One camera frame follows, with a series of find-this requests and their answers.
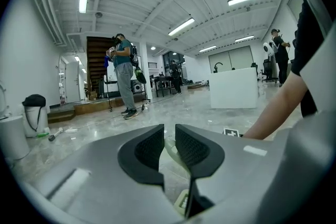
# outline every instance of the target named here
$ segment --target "railing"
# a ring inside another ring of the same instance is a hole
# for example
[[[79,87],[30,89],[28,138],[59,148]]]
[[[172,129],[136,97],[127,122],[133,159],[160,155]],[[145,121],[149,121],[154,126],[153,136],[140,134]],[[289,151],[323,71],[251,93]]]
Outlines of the railing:
[[[148,62],[148,68],[155,68],[155,69],[157,69],[157,63],[156,62]]]

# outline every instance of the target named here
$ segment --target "faucet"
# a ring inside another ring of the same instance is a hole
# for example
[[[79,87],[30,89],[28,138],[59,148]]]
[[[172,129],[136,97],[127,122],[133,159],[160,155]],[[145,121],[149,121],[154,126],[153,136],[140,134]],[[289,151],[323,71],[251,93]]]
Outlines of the faucet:
[[[217,65],[218,65],[219,63],[220,63],[221,65],[223,65],[221,62],[218,62],[217,64],[215,64],[215,70],[214,70],[214,73],[218,73],[218,70],[217,70],[218,67],[217,67]]]

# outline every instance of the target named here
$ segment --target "gray pants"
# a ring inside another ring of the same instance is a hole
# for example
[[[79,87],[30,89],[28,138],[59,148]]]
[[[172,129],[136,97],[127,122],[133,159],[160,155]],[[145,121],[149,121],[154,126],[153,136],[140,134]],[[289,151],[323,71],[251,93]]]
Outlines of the gray pants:
[[[135,109],[133,92],[131,90],[131,78],[133,76],[133,65],[130,62],[119,64],[115,68],[119,92],[124,105],[132,110]]]

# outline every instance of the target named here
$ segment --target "teal t-shirt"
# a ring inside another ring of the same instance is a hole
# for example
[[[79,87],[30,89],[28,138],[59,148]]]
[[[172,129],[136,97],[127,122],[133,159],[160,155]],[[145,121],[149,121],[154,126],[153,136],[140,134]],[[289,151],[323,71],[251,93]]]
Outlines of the teal t-shirt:
[[[117,51],[123,51],[124,48],[129,47],[130,50],[132,49],[132,45],[131,43],[124,39],[121,44],[118,45],[117,47]],[[118,56],[116,55],[113,61],[113,65],[114,67],[120,65],[121,63],[125,63],[125,62],[131,62],[131,58],[129,56]]]

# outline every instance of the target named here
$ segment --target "man in teal shirt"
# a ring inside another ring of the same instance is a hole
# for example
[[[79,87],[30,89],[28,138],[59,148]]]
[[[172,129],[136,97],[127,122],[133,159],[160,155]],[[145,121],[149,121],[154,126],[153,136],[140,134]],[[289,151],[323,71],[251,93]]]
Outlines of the man in teal shirt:
[[[119,92],[122,101],[127,108],[121,114],[124,115],[124,119],[129,120],[138,114],[134,104],[133,92],[131,90],[133,65],[131,63],[130,55],[132,45],[125,39],[123,34],[117,34],[116,38],[119,38],[121,43],[117,45],[115,51],[111,52],[110,56],[114,56],[113,65],[117,75]]]

